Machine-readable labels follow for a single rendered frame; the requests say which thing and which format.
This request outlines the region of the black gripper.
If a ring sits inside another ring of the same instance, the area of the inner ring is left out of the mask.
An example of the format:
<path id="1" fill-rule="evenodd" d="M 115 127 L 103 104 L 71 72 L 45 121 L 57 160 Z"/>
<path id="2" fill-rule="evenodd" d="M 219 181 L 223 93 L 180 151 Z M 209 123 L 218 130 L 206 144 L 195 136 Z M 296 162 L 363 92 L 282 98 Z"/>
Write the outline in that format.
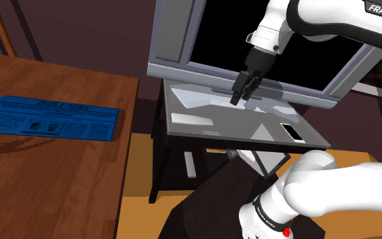
<path id="1" fill-rule="evenodd" d="M 264 75 L 270 72 L 274 62 L 275 55 L 251 48 L 244 61 L 247 71 L 241 71 L 235 80 L 230 103 L 237 105 L 241 96 L 248 100 L 259 87 Z"/>

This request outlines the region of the grey flat screen television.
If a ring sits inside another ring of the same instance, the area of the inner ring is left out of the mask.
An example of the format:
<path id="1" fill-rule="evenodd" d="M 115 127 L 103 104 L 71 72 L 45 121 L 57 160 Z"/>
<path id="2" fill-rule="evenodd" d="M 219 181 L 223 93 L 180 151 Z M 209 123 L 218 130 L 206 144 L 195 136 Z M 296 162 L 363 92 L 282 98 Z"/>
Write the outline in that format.
<path id="1" fill-rule="evenodd" d="M 233 84 L 269 0 L 156 0 L 147 73 L 233 96 Z M 248 100 L 333 108 L 382 58 L 382 49 L 335 35 L 293 33 Z"/>

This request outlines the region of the white phone with black screen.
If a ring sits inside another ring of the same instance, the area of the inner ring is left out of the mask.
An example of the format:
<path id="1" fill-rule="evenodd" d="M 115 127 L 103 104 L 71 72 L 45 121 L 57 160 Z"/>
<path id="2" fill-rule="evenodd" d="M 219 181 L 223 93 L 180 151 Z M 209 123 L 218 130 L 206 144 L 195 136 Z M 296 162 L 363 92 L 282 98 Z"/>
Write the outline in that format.
<path id="1" fill-rule="evenodd" d="M 299 133 L 290 125 L 281 123 L 282 128 L 288 133 L 291 139 L 296 143 L 305 143 L 303 138 L 299 135 Z"/>

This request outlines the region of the white remote control bar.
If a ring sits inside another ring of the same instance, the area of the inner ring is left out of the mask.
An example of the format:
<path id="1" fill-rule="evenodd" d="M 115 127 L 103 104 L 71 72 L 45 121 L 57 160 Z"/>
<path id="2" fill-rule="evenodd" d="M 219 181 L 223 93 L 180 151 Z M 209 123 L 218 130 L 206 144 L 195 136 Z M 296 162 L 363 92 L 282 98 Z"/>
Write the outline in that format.
<path id="1" fill-rule="evenodd" d="M 196 175 L 195 163 L 193 160 L 193 154 L 190 151 L 185 151 L 184 157 L 185 157 L 187 177 L 190 179 L 196 178 L 197 175 Z"/>

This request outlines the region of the dark robot stand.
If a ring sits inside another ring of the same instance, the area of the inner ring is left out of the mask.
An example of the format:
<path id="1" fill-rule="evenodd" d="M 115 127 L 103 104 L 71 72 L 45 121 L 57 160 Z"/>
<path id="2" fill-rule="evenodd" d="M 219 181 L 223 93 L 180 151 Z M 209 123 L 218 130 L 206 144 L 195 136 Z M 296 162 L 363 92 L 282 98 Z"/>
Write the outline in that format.
<path id="1" fill-rule="evenodd" d="M 158 239 L 243 239 L 240 208 L 277 179 L 236 157 L 171 210 Z"/>

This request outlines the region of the flat white remote control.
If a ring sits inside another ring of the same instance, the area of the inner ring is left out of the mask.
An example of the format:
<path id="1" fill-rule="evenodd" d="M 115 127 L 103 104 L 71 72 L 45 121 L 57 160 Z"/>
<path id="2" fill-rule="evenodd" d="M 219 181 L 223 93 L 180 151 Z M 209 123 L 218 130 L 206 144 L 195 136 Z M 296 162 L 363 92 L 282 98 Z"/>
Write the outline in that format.
<path id="1" fill-rule="evenodd" d="M 171 113 L 172 123 L 192 126 L 213 126 L 211 119 L 196 115 L 186 115 L 181 113 Z"/>

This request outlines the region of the brown wooden table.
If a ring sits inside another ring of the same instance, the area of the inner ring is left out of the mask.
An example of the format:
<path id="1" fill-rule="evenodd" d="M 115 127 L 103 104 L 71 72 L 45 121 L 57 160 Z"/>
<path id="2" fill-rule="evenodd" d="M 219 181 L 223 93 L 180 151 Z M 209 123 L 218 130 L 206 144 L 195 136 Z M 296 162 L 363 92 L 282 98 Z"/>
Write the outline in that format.
<path id="1" fill-rule="evenodd" d="M 115 239 L 138 80 L 0 55 L 0 97 L 119 109 L 113 140 L 0 135 L 0 239 Z"/>

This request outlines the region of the blue newspaper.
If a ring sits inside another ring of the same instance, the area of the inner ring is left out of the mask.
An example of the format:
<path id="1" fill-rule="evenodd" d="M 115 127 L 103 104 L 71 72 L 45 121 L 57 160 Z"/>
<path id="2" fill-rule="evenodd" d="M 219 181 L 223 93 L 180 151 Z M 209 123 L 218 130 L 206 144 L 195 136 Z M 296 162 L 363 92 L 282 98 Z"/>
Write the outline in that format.
<path id="1" fill-rule="evenodd" d="M 116 108 L 2 96 L 0 134 L 111 141 L 124 112 Z"/>

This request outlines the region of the grey top television stand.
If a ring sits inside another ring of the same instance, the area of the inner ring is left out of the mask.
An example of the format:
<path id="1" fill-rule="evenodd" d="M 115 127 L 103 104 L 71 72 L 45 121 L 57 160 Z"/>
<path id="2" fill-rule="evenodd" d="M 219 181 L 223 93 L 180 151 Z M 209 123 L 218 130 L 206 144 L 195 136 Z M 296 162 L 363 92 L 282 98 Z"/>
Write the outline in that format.
<path id="1" fill-rule="evenodd" d="M 196 115 L 213 121 L 213 126 L 172 123 L 171 113 Z M 290 124 L 305 143 L 294 142 L 282 128 Z M 229 95 L 210 88 L 163 80 L 151 133 L 153 139 L 153 181 L 149 203 L 160 191 L 195 190 L 221 164 L 207 153 L 254 154 L 252 163 L 264 177 L 270 177 L 290 153 L 326 150 L 330 144 L 288 103 L 265 98 L 240 101 L 234 106 Z M 187 177 L 184 152 L 193 154 L 196 175 Z"/>

